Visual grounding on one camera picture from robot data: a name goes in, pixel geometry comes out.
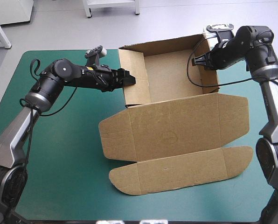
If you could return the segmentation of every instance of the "gray floor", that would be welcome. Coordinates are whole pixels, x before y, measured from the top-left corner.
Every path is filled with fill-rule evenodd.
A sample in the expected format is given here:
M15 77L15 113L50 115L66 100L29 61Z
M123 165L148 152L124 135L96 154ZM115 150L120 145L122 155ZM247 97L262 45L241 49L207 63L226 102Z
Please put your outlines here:
M141 14L131 8L92 10L82 0L35 0L29 24L4 27L12 43L0 49L0 100L22 56L28 50L90 49L201 33L203 26L230 22L267 25L275 33L278 55L278 0L141 0Z

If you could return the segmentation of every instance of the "green table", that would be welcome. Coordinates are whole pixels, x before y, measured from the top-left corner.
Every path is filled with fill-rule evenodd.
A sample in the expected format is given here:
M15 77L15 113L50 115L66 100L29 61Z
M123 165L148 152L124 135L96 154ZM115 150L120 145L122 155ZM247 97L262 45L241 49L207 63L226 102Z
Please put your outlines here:
M43 69L63 57L85 64L84 53L85 50L26 52L0 103L0 133L21 110L19 99L34 84L29 74L32 59L39 58ZM109 50L101 63L119 68L118 51ZM250 77L244 62L218 74L220 83ZM51 112L60 108L72 91L73 88L66 87ZM222 87L220 92L249 99L250 131L229 146L248 145L254 149L258 132L267 122L259 85L249 81ZM129 196L116 190L108 173L129 162L104 157L98 124L124 108L121 89L101 93L79 88L63 111L40 118L34 128L28 183L16 211L28 219L61 220L256 221L259 218L273 190L267 185L255 154L246 171L231 180L143 196Z

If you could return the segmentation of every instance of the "white cabinet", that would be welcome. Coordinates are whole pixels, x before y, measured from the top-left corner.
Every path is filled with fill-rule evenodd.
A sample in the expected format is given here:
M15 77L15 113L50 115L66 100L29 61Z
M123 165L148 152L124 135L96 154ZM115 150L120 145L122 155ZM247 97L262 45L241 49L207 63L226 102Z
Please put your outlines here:
M84 9L87 17L91 17L92 8L105 7L135 7L135 14L140 14L140 0L83 0Z
M0 25L30 21L33 0L0 0Z

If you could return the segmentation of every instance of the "unfolded cardboard flap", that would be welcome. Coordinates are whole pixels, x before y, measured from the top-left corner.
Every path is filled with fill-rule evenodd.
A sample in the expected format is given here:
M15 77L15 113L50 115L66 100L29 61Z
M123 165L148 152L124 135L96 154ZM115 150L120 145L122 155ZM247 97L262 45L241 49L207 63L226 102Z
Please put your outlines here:
M124 46L118 50L120 65L136 78L136 84L124 88L125 104L140 105L178 99L204 93L218 92L218 88L201 88L187 77L187 62L202 35ZM196 53L209 51L203 41ZM189 64L191 79L197 84L217 84L216 71L206 71Z
M128 108L99 124L105 157L144 161L210 150L249 131L248 100L219 93Z
M109 179L129 195L179 189L235 177L247 168L252 154L252 148L242 146L142 161L111 170Z

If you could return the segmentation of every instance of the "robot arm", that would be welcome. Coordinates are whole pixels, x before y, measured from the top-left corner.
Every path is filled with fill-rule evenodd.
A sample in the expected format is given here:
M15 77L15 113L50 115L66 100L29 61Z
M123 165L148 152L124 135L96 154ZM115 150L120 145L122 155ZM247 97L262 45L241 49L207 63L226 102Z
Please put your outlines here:
M105 92L136 83L129 71L100 65L99 59L104 55L103 47L98 46L86 52L86 66L67 59L51 63L25 96L27 104L0 135L0 224L30 223L13 211L27 182L23 145L41 113L50 110L63 88L73 86Z
M275 192L259 223L278 224L278 60L271 45L274 34L265 26L240 27L235 37L231 29L208 26L208 30L216 32L219 43L210 52L194 58L192 64L222 70L245 60L247 71L261 86L268 123L259 133L263 138L257 142L256 153L264 176Z

